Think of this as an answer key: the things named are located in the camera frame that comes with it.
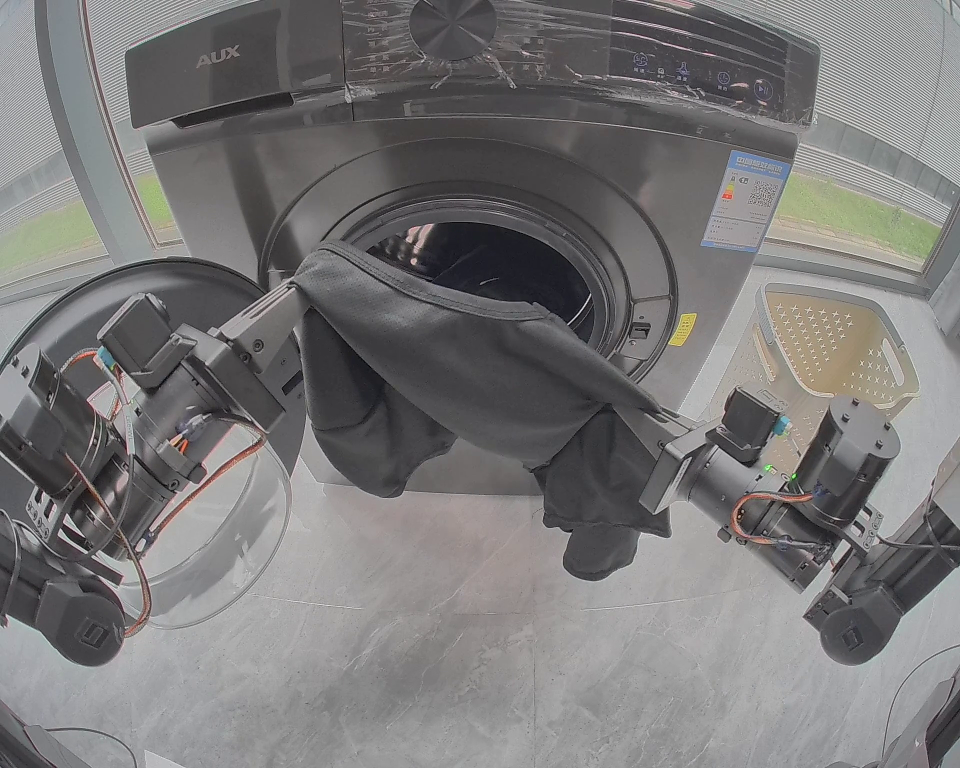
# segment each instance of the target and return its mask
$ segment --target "black cloth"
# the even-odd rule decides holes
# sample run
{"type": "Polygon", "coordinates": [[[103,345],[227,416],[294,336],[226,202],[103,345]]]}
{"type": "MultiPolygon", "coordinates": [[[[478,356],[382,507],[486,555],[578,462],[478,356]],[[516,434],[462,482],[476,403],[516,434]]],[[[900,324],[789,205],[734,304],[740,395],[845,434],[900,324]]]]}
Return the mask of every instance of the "black cloth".
{"type": "Polygon", "coordinates": [[[571,533],[564,567],[602,579],[639,532],[670,536],[640,493],[655,463],[617,408],[658,404],[543,307],[430,284],[345,243],[294,281],[306,405],[330,463],[362,490],[403,493],[457,438],[519,460],[543,491],[544,524],[571,533]]]}

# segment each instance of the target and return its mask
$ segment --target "aux logo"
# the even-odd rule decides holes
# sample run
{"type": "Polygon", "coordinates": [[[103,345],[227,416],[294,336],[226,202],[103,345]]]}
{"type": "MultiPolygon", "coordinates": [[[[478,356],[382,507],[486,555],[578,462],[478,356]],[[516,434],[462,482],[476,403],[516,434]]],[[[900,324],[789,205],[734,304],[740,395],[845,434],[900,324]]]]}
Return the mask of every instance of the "aux logo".
{"type": "Polygon", "coordinates": [[[234,45],[232,48],[221,48],[220,53],[214,51],[209,56],[203,54],[200,57],[200,60],[197,62],[197,69],[200,69],[202,66],[209,66],[210,64],[219,64],[221,61],[226,61],[227,59],[239,59],[240,52],[237,51],[239,48],[239,43],[234,45]]]}

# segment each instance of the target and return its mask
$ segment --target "grass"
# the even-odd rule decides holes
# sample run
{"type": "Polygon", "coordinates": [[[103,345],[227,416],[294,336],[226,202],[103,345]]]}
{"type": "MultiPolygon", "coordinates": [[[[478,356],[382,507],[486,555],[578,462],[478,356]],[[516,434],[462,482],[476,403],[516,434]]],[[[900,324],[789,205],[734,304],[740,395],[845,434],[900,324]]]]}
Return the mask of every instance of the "grass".
{"type": "Polygon", "coordinates": [[[794,173],[780,199],[776,221],[812,223],[865,243],[878,243],[924,263],[940,227],[895,205],[844,189],[832,181],[794,173]]]}
{"type": "Polygon", "coordinates": [[[163,194],[163,189],[160,188],[160,179],[156,174],[139,176],[135,183],[140,201],[147,211],[147,218],[150,219],[154,229],[172,227],[174,214],[170,211],[170,205],[167,204],[167,198],[163,194]]]}
{"type": "Polygon", "coordinates": [[[50,256],[80,251],[100,242],[97,230],[77,200],[41,213],[0,234],[0,270],[7,271],[50,256]]]}
{"type": "MultiPolygon", "coordinates": [[[[136,190],[150,223],[156,229],[171,227],[174,216],[160,188],[156,174],[137,177],[136,190]]],[[[100,244],[100,237],[77,200],[49,210],[0,234],[0,272],[6,272],[44,258],[82,251],[100,244]]]]}

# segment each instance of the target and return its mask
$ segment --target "beige laundry basket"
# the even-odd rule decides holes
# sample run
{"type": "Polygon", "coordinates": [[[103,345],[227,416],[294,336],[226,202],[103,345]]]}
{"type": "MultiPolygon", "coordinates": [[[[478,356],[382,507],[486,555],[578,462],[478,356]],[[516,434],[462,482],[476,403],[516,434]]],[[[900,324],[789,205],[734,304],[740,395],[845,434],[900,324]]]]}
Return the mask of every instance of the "beige laundry basket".
{"type": "Polygon", "coordinates": [[[742,383],[764,385],[789,403],[790,440],[773,438],[764,464],[790,474],[834,395],[860,397],[892,419],[920,393],[903,340],[875,301],[805,285],[768,283],[737,345],[705,419],[723,415],[742,383]]]}

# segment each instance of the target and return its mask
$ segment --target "energy label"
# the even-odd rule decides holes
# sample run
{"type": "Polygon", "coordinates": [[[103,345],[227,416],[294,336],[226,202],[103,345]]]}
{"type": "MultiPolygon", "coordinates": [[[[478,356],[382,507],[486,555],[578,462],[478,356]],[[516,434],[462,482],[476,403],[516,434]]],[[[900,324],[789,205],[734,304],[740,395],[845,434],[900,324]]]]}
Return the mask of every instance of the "energy label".
{"type": "Polygon", "coordinates": [[[788,176],[789,163],[733,150],[701,245],[758,251],[788,176]]]}

